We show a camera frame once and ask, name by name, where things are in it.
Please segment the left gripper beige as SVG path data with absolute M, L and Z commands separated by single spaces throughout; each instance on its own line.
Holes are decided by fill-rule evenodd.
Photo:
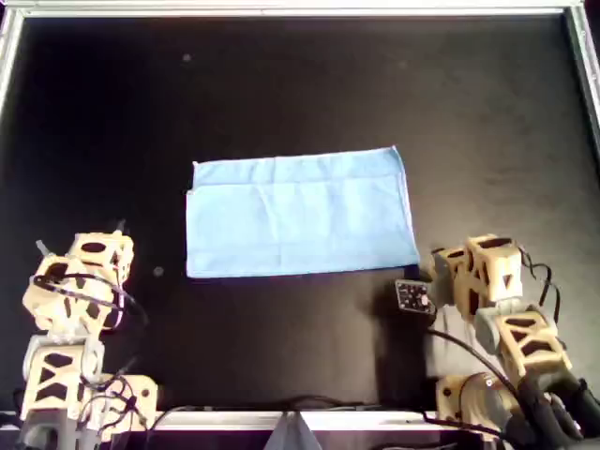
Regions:
M 57 255 L 36 241 L 42 260 L 22 304 L 39 329 L 51 334 L 99 334 L 116 328 L 125 313 L 133 240 L 122 232 L 77 233 Z

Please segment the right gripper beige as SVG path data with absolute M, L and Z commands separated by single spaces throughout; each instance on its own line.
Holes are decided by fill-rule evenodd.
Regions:
M 521 254 L 512 238 L 469 237 L 462 247 L 442 249 L 438 256 L 449 270 L 452 298 L 463 319 L 522 296 Z

